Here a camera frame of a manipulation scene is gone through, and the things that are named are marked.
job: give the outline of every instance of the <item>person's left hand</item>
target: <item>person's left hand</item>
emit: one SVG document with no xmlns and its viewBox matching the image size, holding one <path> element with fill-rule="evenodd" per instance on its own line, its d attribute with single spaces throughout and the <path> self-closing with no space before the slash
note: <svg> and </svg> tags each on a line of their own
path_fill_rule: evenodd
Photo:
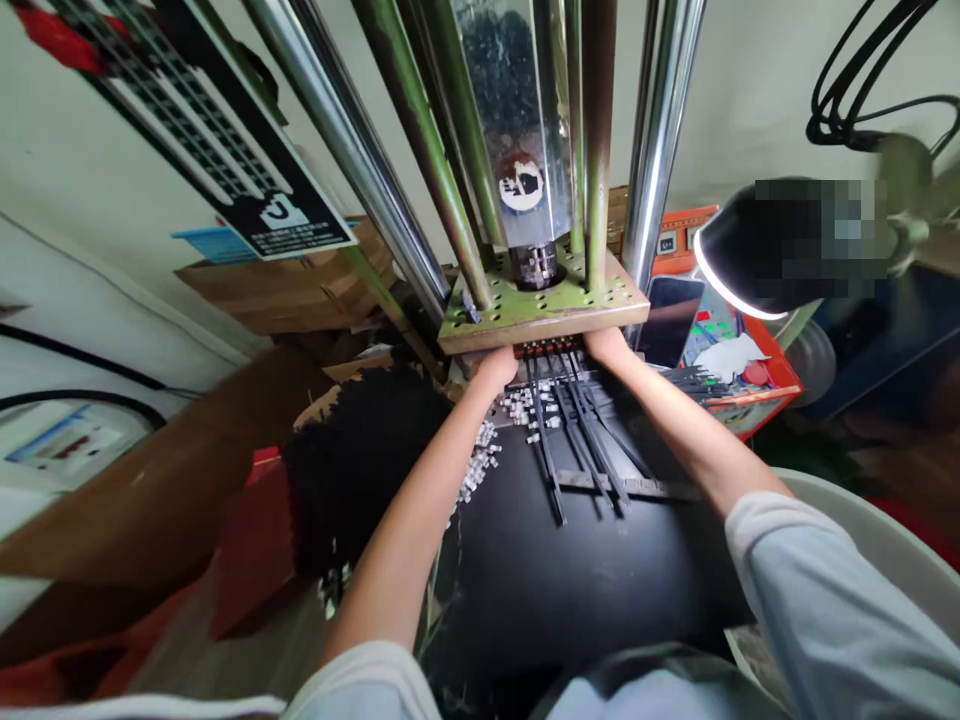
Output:
<svg viewBox="0 0 960 720">
<path fill-rule="evenodd" d="M 514 357 L 513 345 L 494 350 L 480 361 L 476 377 L 483 378 L 500 392 L 508 382 L 517 376 L 520 362 Z"/>
</svg>

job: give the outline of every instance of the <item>smartphone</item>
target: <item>smartphone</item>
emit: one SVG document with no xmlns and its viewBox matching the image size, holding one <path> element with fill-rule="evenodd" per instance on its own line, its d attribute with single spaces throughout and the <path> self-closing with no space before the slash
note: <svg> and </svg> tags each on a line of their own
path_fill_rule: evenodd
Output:
<svg viewBox="0 0 960 720">
<path fill-rule="evenodd" d="M 665 368 L 680 364 L 703 291 L 702 280 L 688 277 L 658 275 L 650 281 L 650 315 L 640 329 L 636 347 L 648 363 Z"/>
</svg>

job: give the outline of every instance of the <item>black lamp shade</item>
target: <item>black lamp shade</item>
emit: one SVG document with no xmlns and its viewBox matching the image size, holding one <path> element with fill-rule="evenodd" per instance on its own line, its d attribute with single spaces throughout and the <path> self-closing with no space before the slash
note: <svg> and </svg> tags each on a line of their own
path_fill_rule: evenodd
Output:
<svg viewBox="0 0 960 720">
<path fill-rule="evenodd" d="M 764 319 L 835 295 L 837 271 L 850 271 L 831 257 L 830 248 L 849 242 L 836 236 L 837 228 L 859 233 L 869 227 L 860 222 L 858 199 L 837 202 L 836 185 L 780 178 L 740 190 L 694 240 L 707 281 L 740 310 Z"/>
</svg>

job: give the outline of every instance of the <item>desk lamp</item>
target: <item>desk lamp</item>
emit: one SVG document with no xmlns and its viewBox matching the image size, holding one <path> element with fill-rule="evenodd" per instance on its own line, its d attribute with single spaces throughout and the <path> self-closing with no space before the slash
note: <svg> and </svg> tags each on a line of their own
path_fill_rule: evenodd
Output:
<svg viewBox="0 0 960 720">
<path fill-rule="evenodd" d="M 890 135 L 876 182 L 758 181 L 700 228 L 693 247 L 725 300 L 777 320 L 822 298 L 869 296 L 879 280 L 897 280 L 904 299 L 918 250 L 956 242 L 958 206 L 960 162 L 934 179 L 927 147 Z"/>
</svg>

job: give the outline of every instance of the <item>white paper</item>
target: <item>white paper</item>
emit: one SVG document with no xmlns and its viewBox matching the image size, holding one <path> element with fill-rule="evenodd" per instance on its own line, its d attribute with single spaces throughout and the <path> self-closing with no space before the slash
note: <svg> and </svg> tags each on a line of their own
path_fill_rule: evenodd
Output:
<svg viewBox="0 0 960 720">
<path fill-rule="evenodd" d="M 769 356 L 760 351 L 753 338 L 743 333 L 740 337 L 711 345 L 700 353 L 694 364 L 729 385 L 750 363 L 768 359 Z"/>
</svg>

